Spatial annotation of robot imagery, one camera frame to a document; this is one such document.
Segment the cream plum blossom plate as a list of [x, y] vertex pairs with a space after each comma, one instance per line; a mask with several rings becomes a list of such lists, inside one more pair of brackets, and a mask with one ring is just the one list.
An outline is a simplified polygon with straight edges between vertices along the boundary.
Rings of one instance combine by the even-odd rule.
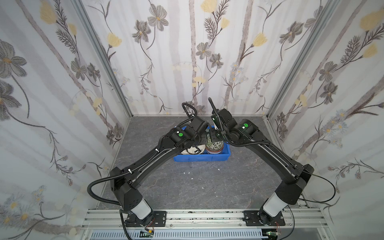
[[206, 145], [198, 145], [182, 151], [181, 154], [182, 155], [200, 155], [204, 153], [205, 149], [206, 149]]

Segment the red patterned bottom bowl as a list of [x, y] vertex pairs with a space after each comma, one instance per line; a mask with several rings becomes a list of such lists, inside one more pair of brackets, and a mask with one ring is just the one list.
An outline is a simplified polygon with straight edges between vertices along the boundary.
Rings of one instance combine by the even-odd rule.
[[223, 149], [218, 150], [218, 151], [211, 151], [211, 150], [206, 150], [208, 154], [216, 155], [216, 154], [221, 154], [223, 152]]

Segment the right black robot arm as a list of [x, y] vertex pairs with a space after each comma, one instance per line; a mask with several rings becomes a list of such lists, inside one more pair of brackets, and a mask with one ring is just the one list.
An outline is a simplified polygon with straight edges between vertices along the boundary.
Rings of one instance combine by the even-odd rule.
[[211, 118], [218, 131], [217, 138], [231, 146], [249, 149], [267, 163], [282, 180], [258, 212], [259, 222], [262, 225], [270, 225], [285, 207], [297, 203], [314, 168], [294, 161], [268, 140], [250, 120], [244, 119], [237, 123], [227, 109], [218, 110], [213, 100], [208, 100], [213, 108]]

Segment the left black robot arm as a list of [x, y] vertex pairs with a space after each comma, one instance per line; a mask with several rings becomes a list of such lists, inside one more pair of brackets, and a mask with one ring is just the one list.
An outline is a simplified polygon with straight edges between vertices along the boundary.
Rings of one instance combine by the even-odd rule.
[[[213, 139], [215, 128], [199, 117], [196, 110], [187, 116], [187, 120], [161, 136], [157, 145], [138, 161], [123, 169], [115, 168], [109, 177], [91, 182], [88, 194], [99, 202], [120, 206], [121, 214], [134, 214], [139, 225], [150, 225], [154, 211], [139, 192], [142, 182], [169, 159]], [[93, 192], [95, 185], [104, 182], [110, 182], [116, 200], [104, 199]]]

